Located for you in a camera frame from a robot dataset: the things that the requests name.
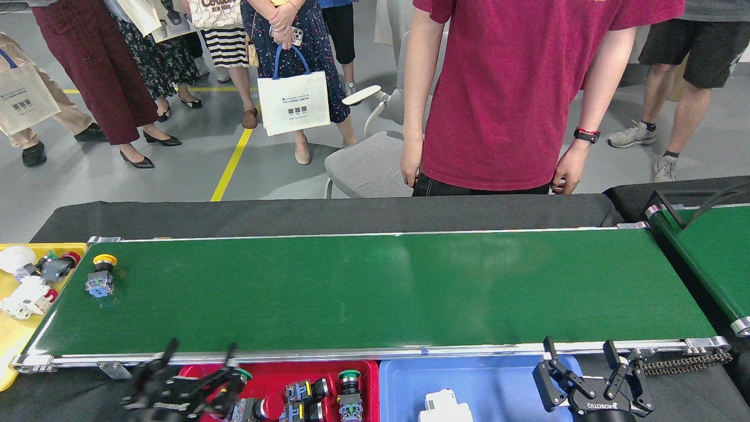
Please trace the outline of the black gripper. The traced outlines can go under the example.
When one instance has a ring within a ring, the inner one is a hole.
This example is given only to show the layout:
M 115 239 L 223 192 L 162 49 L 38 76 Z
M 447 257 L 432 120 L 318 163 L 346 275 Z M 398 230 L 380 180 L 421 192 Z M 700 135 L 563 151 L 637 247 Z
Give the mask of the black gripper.
M 635 348 L 624 358 L 617 353 L 613 341 L 606 341 L 603 351 L 612 374 L 604 392 L 589 399 L 585 396 L 584 380 L 561 363 L 551 336 L 544 338 L 543 346 L 544 355 L 533 369 L 533 379 L 547 412 L 562 406 L 569 398 L 574 421 L 635 421 L 635 415 L 644 417 L 654 410 L 645 371 L 637 367 L 640 361 L 653 355 L 653 350 Z M 630 391 L 621 389 L 624 382 Z
M 177 347 L 179 340 L 172 338 L 164 352 L 156 353 L 152 360 L 135 366 L 132 385 L 121 399 L 121 405 L 125 409 L 142 409 L 148 406 L 153 391 L 166 379 L 167 367 Z M 237 344 L 232 343 L 223 366 L 199 379 L 198 395 L 161 397 L 143 411 L 143 420 L 196 421 L 206 413 L 214 414 L 222 420 L 230 416 L 248 379 L 234 360 L 236 348 Z

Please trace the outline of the person's left hand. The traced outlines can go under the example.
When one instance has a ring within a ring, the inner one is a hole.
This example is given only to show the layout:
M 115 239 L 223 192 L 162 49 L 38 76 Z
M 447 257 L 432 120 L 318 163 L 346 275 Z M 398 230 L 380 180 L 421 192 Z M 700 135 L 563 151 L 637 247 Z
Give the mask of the person's left hand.
M 583 139 L 574 139 L 560 158 L 551 180 L 554 194 L 570 195 L 578 187 L 584 173 L 585 162 L 592 144 Z

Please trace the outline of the person's right hand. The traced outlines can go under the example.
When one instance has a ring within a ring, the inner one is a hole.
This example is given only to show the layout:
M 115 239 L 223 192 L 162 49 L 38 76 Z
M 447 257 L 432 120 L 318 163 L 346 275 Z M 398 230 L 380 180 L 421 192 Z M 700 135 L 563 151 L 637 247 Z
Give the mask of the person's right hand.
M 406 185 L 414 188 L 420 176 L 424 136 L 404 137 L 401 154 L 401 175 Z

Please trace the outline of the person's hand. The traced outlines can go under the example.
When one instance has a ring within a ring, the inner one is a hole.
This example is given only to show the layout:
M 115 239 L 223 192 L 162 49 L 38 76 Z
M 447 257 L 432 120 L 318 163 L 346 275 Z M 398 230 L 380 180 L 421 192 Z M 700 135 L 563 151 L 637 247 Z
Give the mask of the person's hand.
M 289 50 L 292 45 L 291 26 L 297 16 L 298 5 L 293 1 L 288 1 L 276 8 L 275 13 L 271 16 L 270 25 L 273 29 L 273 40 L 281 45 L 284 50 Z

